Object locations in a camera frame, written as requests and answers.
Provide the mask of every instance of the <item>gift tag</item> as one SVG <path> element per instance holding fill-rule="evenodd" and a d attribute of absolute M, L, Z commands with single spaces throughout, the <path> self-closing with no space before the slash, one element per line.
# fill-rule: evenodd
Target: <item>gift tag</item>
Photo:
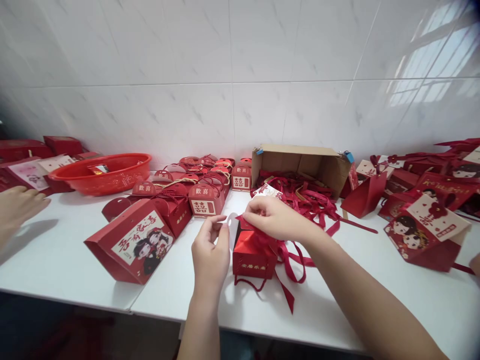
<path fill-rule="evenodd" d="M 260 188 L 253 192 L 253 197 L 256 196 L 270 196 L 272 198 L 282 199 L 284 193 L 278 191 L 277 189 L 271 187 L 269 184 L 265 183 Z"/>
<path fill-rule="evenodd" d="M 140 196 L 153 196 L 157 193 L 155 190 L 155 185 L 150 181 L 139 181 L 133 187 L 131 191 L 132 195 L 140 195 Z"/>
<path fill-rule="evenodd" d="M 239 228 L 239 220 L 237 219 L 238 215 L 234 212 L 230 214 L 230 216 L 226 219 L 226 223 L 228 224 L 228 230 L 230 232 L 230 239 L 228 240 L 228 244 L 230 246 L 230 250 L 234 250 L 235 246 L 235 238 L 237 237 L 237 229 Z"/>

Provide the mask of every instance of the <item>red paper bag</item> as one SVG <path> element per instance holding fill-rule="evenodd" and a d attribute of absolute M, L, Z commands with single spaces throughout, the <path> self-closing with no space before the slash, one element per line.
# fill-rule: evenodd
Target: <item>red paper bag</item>
<path fill-rule="evenodd" d="M 174 241 L 154 203 L 142 199 L 84 243 L 115 280 L 143 285 Z"/>
<path fill-rule="evenodd" d="M 438 201 L 440 196 L 445 206 L 451 211 L 459 209 L 473 194 L 480 190 L 480 179 L 456 178 L 426 172 L 422 175 L 415 189 Z"/>
<path fill-rule="evenodd" d="M 363 181 L 360 186 L 352 191 L 341 203 L 342 209 L 359 219 L 370 214 L 377 208 L 380 198 L 384 193 L 385 185 L 387 184 L 387 171 L 380 172 L 380 166 L 377 163 L 376 156 L 372 155 L 370 160 L 375 166 L 376 174 Z"/>
<path fill-rule="evenodd" d="M 384 230 L 406 262 L 448 272 L 470 226 L 431 197 L 422 195 Z"/>

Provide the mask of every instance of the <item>red box with double happiness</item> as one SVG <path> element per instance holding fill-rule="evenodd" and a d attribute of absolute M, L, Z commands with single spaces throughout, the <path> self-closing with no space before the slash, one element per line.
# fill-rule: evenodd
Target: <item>red box with double happiness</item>
<path fill-rule="evenodd" d="M 154 202 L 142 199 L 84 243 L 115 280 L 143 285 L 174 240 Z"/>

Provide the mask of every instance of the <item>brown cardboard box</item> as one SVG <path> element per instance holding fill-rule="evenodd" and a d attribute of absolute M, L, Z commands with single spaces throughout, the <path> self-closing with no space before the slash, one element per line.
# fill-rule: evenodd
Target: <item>brown cardboard box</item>
<path fill-rule="evenodd" d="M 349 177 L 352 164 L 345 155 L 328 147 L 262 144 L 251 153 L 252 189 L 260 170 L 293 171 L 309 175 L 334 190 L 336 200 Z"/>

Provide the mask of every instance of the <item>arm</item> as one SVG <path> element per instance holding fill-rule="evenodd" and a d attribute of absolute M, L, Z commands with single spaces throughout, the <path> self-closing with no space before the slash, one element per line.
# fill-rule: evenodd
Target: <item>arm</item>
<path fill-rule="evenodd" d="M 0 193 L 0 251 L 22 224 L 50 204 L 37 190 L 15 186 Z"/>
<path fill-rule="evenodd" d="M 267 196 L 252 200 L 243 217 L 274 238 L 305 247 L 345 317 L 376 359 L 447 359 L 415 316 L 310 220 Z"/>
<path fill-rule="evenodd" d="M 230 249 L 228 225 L 219 221 L 226 218 L 223 215 L 207 218 L 191 246 L 195 286 L 178 360 L 220 360 L 218 309 L 230 266 Z"/>

